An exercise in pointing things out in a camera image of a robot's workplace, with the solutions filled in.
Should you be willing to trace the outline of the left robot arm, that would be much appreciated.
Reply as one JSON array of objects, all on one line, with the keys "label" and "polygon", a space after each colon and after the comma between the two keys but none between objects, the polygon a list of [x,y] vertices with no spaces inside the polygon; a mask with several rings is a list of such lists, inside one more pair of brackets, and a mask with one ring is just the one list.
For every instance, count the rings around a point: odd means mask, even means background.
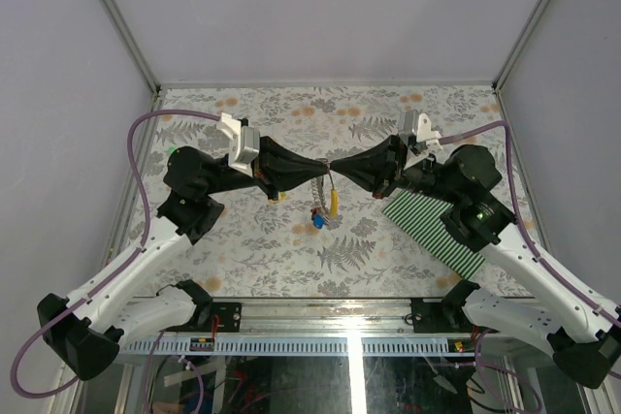
[{"label": "left robot arm", "polygon": [[45,343],[82,381],[102,373],[124,346],[162,330],[202,331],[212,324],[212,297],[183,280],[144,303],[129,301],[170,259],[209,232],[224,210],[213,194],[257,186],[274,200],[325,175],[324,162],[297,155],[269,137],[259,140],[248,174],[192,146],[169,157],[170,193],[145,225],[146,237],[120,253],[67,297],[45,296],[37,306]]}]

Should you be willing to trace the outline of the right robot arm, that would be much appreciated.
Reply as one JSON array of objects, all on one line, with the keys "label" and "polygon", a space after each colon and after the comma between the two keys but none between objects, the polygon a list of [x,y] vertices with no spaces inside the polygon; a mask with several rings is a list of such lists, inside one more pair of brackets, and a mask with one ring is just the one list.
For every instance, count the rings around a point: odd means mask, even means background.
[{"label": "right robot arm", "polygon": [[453,331],[471,324],[497,330],[550,356],[574,382],[596,389],[620,358],[620,306],[594,291],[532,242],[516,209],[491,192],[502,179],[481,145],[462,144],[445,162],[414,156],[396,136],[360,154],[337,159],[332,171],[382,199],[395,189],[447,202],[449,235],[516,279],[545,308],[541,315],[515,303],[494,303],[477,285],[442,307]]}]

